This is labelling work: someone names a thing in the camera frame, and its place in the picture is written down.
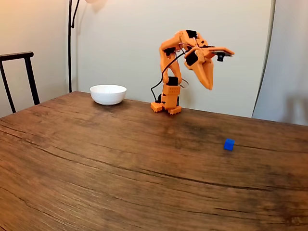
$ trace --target black cable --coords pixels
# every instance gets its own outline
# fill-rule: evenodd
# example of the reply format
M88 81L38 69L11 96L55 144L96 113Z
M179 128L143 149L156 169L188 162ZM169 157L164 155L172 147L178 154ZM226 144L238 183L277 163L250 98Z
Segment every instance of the black cable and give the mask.
M180 57L181 57L182 55L184 55L184 54L185 54L185 53L180 54L178 57L176 57L174 60L172 60L171 63L169 63L169 64L165 67L165 69L164 69L163 72L162 72L162 78L161 78L161 80L159 81L159 83L157 83L154 87L151 88L151 92L152 92L152 94L153 94L153 96L154 96L155 101L157 101L157 100L156 100L156 96L155 96L155 94L154 94L153 89L156 88L156 87L163 81L164 72L165 72L166 70L168 70L168 68L169 68L175 61L177 61L178 58L180 58Z
M77 9L78 9L78 6L79 6L79 2L80 2L80 0L78 0L78 1L77 1L77 4L76 4L74 16L73 16L72 28L75 28L75 17L76 17Z

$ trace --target floor lamp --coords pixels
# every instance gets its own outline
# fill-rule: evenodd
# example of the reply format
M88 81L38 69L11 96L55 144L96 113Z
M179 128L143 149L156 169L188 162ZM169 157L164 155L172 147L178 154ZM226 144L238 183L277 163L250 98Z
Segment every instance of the floor lamp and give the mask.
M87 3L94 3L96 0L86 0ZM78 10L80 0L77 0L74 16L72 19L72 4L73 0L69 0L68 7L68 85L69 92L72 92L72 29L75 28L75 17Z

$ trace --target wire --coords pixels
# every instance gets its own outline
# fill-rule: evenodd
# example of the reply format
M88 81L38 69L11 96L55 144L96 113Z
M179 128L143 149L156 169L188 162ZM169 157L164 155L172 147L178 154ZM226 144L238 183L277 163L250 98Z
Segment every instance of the wire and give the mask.
M77 9L78 9L78 6L79 6L79 2L80 2L80 0L78 0L77 4L76 4L74 16L73 16L73 23L72 23L72 26L71 26L72 28L75 28L75 17L76 17Z
M184 80L183 78L182 78L182 81L184 81L185 83L187 83L187 87L183 87L181 84L179 84L179 86L181 86L183 89L188 88L188 86L189 86L189 82L188 82L188 81L186 81L186 80Z
M153 89L156 88L156 87L163 81L165 71L168 70L168 68L169 68L175 61L177 61L178 58L180 58L180 57L181 57L182 55L184 55L184 54L185 54L185 53L180 54L178 57L176 57L174 60L172 60L172 61L165 67L165 69L164 69L163 72L162 72L162 78L160 79L159 83L157 83L154 87L151 88L151 92L152 92L152 94L153 94L153 96L154 96L155 101L157 101L157 99L156 99L156 96L155 96L155 94L154 94Z

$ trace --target white bowl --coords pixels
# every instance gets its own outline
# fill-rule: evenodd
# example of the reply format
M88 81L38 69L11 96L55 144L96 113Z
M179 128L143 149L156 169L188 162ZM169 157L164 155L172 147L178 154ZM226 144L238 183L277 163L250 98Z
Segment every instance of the white bowl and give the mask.
M118 85L97 85L90 88L92 99L102 105L114 105L124 100L127 89Z

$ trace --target black chair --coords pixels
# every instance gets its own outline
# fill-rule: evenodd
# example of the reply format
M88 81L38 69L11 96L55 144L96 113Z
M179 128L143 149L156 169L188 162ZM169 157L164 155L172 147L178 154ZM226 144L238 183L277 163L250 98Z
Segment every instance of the black chair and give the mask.
M5 87L6 94L8 96L10 106L12 109L12 112L15 113L15 107L14 103L11 97L11 93L9 90L9 85L8 82L6 81L5 73L4 73L4 68L3 68L3 61L8 61L8 60L15 60L15 59L25 59L26 63L26 69L27 69L27 74L28 74L28 79L29 79L29 84L31 88L31 93L32 93L32 98L34 105L39 104L39 96L38 96L38 90L35 85L35 80L34 80L34 75L33 75L33 70L32 70L32 65L31 65L31 57L33 57L34 53L33 52L24 52L24 53L16 53L16 54L5 54L5 55L0 55L0 71Z

